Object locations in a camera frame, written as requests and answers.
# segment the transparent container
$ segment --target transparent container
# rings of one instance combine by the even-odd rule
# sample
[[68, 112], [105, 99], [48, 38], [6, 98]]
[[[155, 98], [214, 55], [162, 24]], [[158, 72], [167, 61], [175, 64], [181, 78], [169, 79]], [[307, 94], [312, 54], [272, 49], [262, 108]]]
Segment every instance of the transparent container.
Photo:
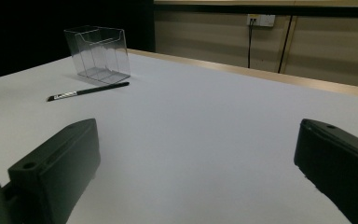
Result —
[[131, 75], [124, 30], [86, 25], [64, 33], [78, 75], [107, 84]]

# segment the black pen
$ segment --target black pen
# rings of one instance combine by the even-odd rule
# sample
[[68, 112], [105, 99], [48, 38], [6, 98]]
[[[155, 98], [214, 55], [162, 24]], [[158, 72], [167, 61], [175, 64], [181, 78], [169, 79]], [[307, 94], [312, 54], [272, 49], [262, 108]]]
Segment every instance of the black pen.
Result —
[[130, 82], [120, 82], [120, 83], [101, 86], [101, 87], [97, 87], [97, 88], [87, 89], [87, 90], [83, 90], [83, 91], [70, 91], [67, 93], [49, 96], [46, 101], [50, 102], [50, 101], [55, 101], [55, 100], [60, 100], [63, 98], [71, 97], [71, 96], [84, 95], [84, 94], [88, 94], [88, 93], [92, 93], [92, 92], [96, 92], [96, 91], [105, 91], [105, 90], [110, 90], [110, 89], [114, 89], [114, 88], [125, 87], [128, 85], [130, 85]]

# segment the screw hole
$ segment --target screw hole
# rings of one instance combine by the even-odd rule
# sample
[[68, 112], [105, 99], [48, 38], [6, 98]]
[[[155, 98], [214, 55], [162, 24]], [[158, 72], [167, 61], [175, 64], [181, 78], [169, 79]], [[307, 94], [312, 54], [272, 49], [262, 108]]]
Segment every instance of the screw hole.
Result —
[[31, 169], [31, 168], [33, 168], [34, 166], [36, 166], [36, 163], [34, 163], [34, 162], [28, 162], [28, 163], [26, 163], [25, 165], [23, 165], [22, 168], [24, 168], [24, 169]]

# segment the power outlet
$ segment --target power outlet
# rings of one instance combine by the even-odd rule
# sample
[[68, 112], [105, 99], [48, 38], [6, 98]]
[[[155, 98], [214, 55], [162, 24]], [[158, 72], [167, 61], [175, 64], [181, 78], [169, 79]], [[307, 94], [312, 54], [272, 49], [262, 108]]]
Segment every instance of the power outlet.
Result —
[[274, 26], [275, 15], [260, 15], [260, 14], [248, 14], [246, 24], [250, 25], [251, 20], [253, 20], [253, 26]]

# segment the power cord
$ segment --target power cord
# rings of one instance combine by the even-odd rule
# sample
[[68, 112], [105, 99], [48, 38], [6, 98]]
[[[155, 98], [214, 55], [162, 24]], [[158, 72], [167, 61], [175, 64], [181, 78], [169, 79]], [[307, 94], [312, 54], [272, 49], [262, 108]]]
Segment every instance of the power cord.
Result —
[[249, 21], [249, 46], [248, 46], [248, 68], [251, 67], [251, 45], [252, 45], [252, 31], [255, 24], [255, 19]]

